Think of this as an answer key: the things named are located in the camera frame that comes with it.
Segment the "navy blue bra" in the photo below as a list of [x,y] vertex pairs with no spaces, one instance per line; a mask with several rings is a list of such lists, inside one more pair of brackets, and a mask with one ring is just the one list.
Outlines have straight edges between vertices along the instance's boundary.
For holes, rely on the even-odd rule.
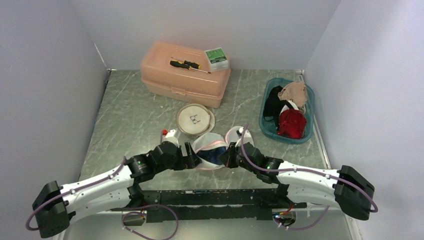
[[221,146],[209,150],[200,150],[197,155],[208,163],[222,165],[223,163],[218,157],[225,153],[226,150],[227,148],[225,146]]

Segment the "white mesh laundry bag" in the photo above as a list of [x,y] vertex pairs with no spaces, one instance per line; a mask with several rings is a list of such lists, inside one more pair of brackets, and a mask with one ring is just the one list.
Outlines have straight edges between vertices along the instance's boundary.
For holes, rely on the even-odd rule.
[[211,110],[197,103],[183,106],[175,117],[178,128],[185,134],[201,136],[210,132],[216,124]]

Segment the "red lace bra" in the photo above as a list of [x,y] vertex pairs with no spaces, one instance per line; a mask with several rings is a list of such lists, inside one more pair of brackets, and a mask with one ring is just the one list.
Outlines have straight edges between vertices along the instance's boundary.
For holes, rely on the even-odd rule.
[[290,139],[301,139],[307,120],[300,110],[287,109],[284,110],[278,119],[279,128],[277,134]]

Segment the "black white bra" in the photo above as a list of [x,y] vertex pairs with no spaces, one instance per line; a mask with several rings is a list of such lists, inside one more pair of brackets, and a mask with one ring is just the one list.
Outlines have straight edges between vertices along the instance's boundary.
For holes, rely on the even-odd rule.
[[287,110],[297,110],[297,111],[299,111],[299,108],[297,107],[297,105],[291,100],[282,100],[282,103],[283,103],[283,107],[282,107],[282,109],[279,113],[280,115],[284,111],[287,111]]

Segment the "beige pink bra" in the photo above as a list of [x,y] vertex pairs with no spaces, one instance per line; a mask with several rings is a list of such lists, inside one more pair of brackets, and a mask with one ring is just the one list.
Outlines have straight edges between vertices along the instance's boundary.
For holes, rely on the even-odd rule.
[[307,86],[300,81],[287,84],[278,94],[278,98],[292,101],[298,108],[303,108],[308,99]]

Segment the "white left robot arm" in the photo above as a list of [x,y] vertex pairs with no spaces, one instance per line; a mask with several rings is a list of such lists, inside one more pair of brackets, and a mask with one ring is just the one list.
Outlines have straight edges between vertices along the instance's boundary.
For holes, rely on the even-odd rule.
[[194,169],[201,162],[190,143],[176,146],[165,141],[147,153],[124,157],[117,167],[86,180],[64,185],[51,181],[32,203],[33,212],[25,227],[46,239],[103,210],[137,210],[144,203],[140,183],[166,170]]

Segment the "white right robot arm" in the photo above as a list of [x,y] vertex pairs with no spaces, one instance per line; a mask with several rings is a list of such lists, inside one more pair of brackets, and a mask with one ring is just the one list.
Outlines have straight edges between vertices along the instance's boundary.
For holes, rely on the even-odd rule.
[[311,203],[340,209],[344,214],[366,221],[378,208],[373,201],[375,187],[348,165],[341,169],[318,169],[265,156],[251,143],[234,143],[217,158],[227,168],[244,168],[267,184],[277,184],[276,203]]

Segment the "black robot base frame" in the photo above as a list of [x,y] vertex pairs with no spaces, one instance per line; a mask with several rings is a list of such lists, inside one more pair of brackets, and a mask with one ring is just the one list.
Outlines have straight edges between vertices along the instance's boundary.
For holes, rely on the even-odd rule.
[[113,211],[143,210],[148,223],[179,220],[256,219],[272,220],[279,211],[290,213],[305,209],[305,202],[293,203],[283,193],[285,186],[277,188],[247,189],[190,189],[130,191],[127,205]]

